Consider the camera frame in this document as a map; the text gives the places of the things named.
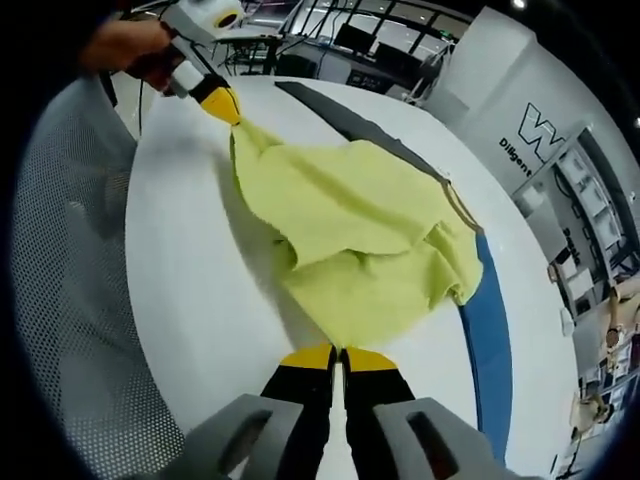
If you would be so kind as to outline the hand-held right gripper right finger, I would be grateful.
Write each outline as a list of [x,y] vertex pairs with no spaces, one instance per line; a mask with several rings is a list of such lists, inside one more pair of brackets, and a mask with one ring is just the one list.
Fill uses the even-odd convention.
[[417,398],[384,355],[342,350],[346,438],[361,479],[488,479],[488,440],[432,398]]

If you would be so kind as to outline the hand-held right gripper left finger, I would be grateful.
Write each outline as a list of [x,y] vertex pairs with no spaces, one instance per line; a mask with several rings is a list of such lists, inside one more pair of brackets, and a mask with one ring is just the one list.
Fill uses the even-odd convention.
[[186,479],[314,479],[329,440],[337,350],[286,356],[258,395],[243,394],[186,438]]

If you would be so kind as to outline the person's left hand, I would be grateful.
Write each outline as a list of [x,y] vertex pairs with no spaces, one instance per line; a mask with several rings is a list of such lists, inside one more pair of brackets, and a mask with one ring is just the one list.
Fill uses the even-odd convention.
[[158,20],[108,20],[92,34],[78,60],[91,73],[125,71],[140,57],[162,52],[170,42]]

